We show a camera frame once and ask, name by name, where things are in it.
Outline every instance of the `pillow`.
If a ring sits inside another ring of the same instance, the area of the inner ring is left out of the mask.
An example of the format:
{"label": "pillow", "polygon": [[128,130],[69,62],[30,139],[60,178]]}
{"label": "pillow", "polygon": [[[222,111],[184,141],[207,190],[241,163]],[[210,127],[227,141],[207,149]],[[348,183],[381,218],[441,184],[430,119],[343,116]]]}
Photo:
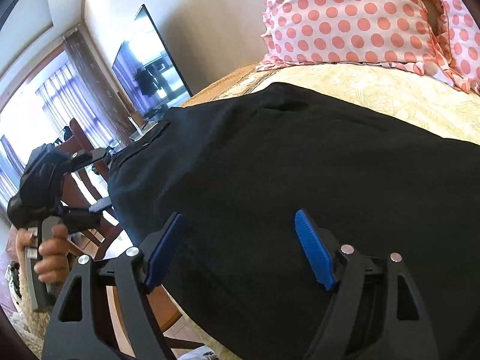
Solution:
{"label": "pillow", "polygon": [[265,0],[259,70],[319,62],[366,62],[424,73],[435,36],[421,0]]}
{"label": "pillow", "polygon": [[437,42],[457,87],[480,94],[480,29],[462,0],[432,0],[441,15]]}

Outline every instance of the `metal bolt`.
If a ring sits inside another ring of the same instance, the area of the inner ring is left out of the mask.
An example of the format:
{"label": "metal bolt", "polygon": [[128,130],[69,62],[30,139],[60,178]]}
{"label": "metal bolt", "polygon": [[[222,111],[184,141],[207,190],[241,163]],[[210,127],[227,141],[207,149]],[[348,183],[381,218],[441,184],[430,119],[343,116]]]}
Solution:
{"label": "metal bolt", "polygon": [[38,259],[38,250],[34,247],[26,247],[25,248],[26,256],[30,259]]}
{"label": "metal bolt", "polygon": [[132,246],[132,247],[129,247],[125,253],[129,257],[133,257],[133,256],[136,256],[138,252],[139,252],[138,248],[135,246]]}
{"label": "metal bolt", "polygon": [[343,254],[353,254],[353,252],[355,251],[355,249],[353,249],[353,246],[351,245],[342,245],[340,250]]}
{"label": "metal bolt", "polygon": [[399,253],[392,253],[390,255],[390,259],[394,262],[394,263],[399,263],[402,261],[402,256],[399,254]]}
{"label": "metal bolt", "polygon": [[84,266],[88,262],[88,260],[90,260],[90,256],[88,254],[84,254],[83,256],[80,256],[78,258],[78,264]]}
{"label": "metal bolt", "polygon": [[28,232],[32,233],[34,237],[38,237],[38,228],[37,227],[29,227]]}

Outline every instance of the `hand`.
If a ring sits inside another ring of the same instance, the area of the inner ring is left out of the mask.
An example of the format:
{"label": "hand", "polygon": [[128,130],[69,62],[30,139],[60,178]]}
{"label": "hand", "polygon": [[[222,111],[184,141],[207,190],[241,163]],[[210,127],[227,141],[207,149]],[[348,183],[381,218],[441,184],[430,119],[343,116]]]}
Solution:
{"label": "hand", "polygon": [[[70,250],[68,231],[65,225],[52,228],[53,238],[40,244],[38,252],[43,257],[34,266],[38,278],[45,284],[63,285],[70,273],[67,254]],[[32,244],[33,235],[25,229],[18,230],[16,249],[20,266],[25,269],[25,247]]]}

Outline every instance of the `tv screen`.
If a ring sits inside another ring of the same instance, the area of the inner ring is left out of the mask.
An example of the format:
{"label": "tv screen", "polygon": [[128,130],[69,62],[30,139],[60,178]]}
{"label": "tv screen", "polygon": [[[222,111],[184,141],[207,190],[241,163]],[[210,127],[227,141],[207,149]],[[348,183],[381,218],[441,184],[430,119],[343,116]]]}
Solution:
{"label": "tv screen", "polygon": [[112,68],[146,120],[160,120],[169,107],[191,97],[145,5],[127,31]]}

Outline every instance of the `wooden floor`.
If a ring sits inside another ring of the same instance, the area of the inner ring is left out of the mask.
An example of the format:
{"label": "wooden floor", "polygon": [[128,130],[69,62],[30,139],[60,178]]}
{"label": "wooden floor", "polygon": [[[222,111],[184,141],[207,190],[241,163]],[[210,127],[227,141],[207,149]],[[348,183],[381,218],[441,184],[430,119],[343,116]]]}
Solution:
{"label": "wooden floor", "polygon": [[[194,333],[193,330],[187,325],[185,318],[181,317],[169,330],[164,333],[165,337],[178,338],[179,340],[188,340],[201,342],[198,336]],[[186,349],[172,349],[173,354],[177,359],[189,352]]]}

